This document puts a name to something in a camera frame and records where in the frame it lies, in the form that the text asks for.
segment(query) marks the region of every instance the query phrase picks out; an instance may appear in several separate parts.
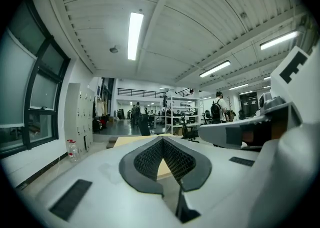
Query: cabinet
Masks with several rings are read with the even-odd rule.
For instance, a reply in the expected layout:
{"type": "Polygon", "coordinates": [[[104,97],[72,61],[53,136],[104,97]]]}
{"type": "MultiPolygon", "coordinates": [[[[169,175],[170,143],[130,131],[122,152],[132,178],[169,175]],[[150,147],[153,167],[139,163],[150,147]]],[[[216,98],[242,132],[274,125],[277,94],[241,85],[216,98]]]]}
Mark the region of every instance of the cabinet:
{"type": "Polygon", "coordinates": [[[80,83],[69,83],[64,111],[65,139],[76,141],[80,155],[93,144],[92,110],[94,92],[80,83]]]}

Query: smoke detector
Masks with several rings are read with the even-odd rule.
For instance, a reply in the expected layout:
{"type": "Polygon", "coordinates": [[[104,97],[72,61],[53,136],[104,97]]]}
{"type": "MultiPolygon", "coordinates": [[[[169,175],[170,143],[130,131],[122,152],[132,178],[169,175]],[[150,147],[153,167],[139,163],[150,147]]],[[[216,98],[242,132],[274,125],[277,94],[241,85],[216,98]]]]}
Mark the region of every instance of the smoke detector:
{"type": "Polygon", "coordinates": [[[118,49],[116,48],[116,45],[114,47],[110,48],[109,51],[111,53],[118,53],[118,49]]]}

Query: desk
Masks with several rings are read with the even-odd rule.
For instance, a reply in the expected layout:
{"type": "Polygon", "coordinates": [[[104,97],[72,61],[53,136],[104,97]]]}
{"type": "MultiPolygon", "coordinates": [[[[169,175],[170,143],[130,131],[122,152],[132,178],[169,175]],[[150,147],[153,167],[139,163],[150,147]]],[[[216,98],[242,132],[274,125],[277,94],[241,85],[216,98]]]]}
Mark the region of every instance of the desk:
{"type": "MultiPolygon", "coordinates": [[[[114,144],[114,147],[122,146],[125,144],[129,144],[141,139],[146,139],[146,138],[156,138],[158,136],[162,137],[170,137],[172,136],[171,134],[161,134],[161,135],[152,135],[152,136],[137,136],[137,137],[118,137],[116,143],[114,144]]],[[[157,179],[162,179],[162,178],[167,178],[171,176],[171,171],[166,165],[166,162],[164,159],[162,159],[159,169],[158,169],[158,177],[157,179]]]]}

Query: plastic bottle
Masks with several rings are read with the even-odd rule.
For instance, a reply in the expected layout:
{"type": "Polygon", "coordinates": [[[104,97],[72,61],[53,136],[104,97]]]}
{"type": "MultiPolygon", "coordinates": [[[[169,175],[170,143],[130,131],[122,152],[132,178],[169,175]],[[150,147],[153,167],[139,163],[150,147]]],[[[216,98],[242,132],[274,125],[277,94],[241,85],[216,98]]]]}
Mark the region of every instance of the plastic bottle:
{"type": "Polygon", "coordinates": [[[80,159],[79,149],[76,142],[72,139],[67,140],[68,142],[68,155],[71,162],[76,162],[80,159]]]}

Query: light fixture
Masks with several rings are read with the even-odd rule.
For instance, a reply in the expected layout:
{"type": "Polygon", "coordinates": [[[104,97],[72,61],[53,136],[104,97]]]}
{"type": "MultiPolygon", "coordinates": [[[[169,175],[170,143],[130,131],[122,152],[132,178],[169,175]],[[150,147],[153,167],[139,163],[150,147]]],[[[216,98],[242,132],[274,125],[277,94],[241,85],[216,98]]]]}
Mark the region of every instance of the light fixture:
{"type": "Polygon", "coordinates": [[[243,93],[239,93],[239,95],[244,95],[244,94],[248,94],[248,93],[252,93],[253,91],[247,91],[247,92],[243,92],[243,93]]]}
{"type": "Polygon", "coordinates": [[[136,60],[137,47],[140,35],[141,24],[144,15],[132,12],[130,14],[128,34],[128,59],[136,60]]]}
{"type": "Polygon", "coordinates": [[[208,70],[207,72],[200,74],[200,77],[205,77],[207,75],[210,75],[210,74],[217,72],[218,70],[223,69],[224,67],[229,66],[229,65],[231,65],[231,63],[230,63],[230,61],[227,60],[227,61],[221,63],[220,65],[215,66],[214,68],[208,70]]]}
{"type": "Polygon", "coordinates": [[[294,37],[297,37],[298,35],[299,35],[298,31],[293,31],[293,32],[283,34],[277,38],[274,38],[270,41],[267,41],[267,42],[260,44],[260,48],[261,48],[261,50],[267,49],[267,48],[274,46],[278,43],[281,43],[281,42],[287,41],[289,39],[292,39],[294,37]]]}
{"type": "Polygon", "coordinates": [[[246,83],[246,84],[244,84],[244,85],[240,85],[240,86],[237,86],[237,87],[231,88],[231,89],[229,89],[229,90],[235,90],[235,89],[239,89],[239,88],[241,88],[241,87],[245,87],[245,86],[248,86],[248,84],[246,83]]]}

